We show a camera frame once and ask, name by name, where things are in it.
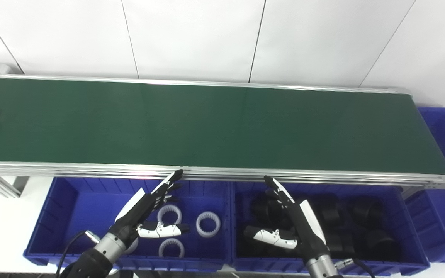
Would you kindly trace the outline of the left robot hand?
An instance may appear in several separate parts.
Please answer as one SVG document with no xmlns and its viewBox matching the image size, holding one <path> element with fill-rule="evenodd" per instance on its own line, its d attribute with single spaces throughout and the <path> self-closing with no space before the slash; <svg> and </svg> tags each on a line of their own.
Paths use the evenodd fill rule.
<svg viewBox="0 0 445 278">
<path fill-rule="evenodd" d="M 153 211 L 159 209 L 168 200 L 168 193 L 180 185 L 177 181 L 183 176 L 183 169 L 178 169 L 159 183 L 152 192 L 138 191 L 122 209 L 123 214 L 109 228 L 108 234 L 113 239 L 130 245 L 137 238 L 160 239 L 163 237 L 178 236 L 190 231 L 186 224 L 163 224 L 160 221 L 153 223 L 147 220 Z"/>
</svg>

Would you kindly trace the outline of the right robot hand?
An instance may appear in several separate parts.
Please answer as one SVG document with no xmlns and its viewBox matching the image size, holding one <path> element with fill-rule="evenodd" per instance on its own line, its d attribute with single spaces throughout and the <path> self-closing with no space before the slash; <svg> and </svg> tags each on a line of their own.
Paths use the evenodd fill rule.
<svg viewBox="0 0 445 278">
<path fill-rule="evenodd" d="M 325 236 L 309 202 L 295 201 L 276 178 L 264 176 L 263 179 L 272 190 L 272 197 L 292 223 L 294 232 L 247 226 L 244 235 L 282 249 L 297 250 L 302 255 L 304 264 L 308 266 L 318 262 L 331 264 L 332 259 Z"/>
</svg>

